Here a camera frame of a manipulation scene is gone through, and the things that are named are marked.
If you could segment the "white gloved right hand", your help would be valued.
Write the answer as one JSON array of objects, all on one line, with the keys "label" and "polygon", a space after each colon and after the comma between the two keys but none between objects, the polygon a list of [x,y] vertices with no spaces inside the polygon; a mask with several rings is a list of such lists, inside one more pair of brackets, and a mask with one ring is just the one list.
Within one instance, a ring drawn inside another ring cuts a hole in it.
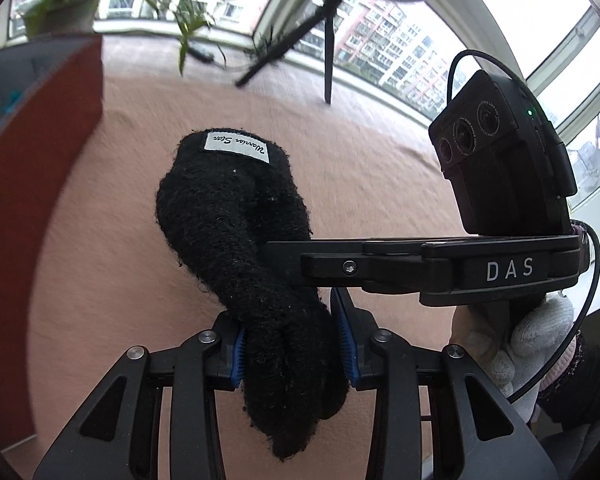
[{"label": "white gloved right hand", "polygon": [[503,396],[518,391],[564,341],[573,323],[573,305],[561,292],[551,292],[519,324],[498,336],[476,307],[455,309],[452,344],[459,344],[481,366]]}]

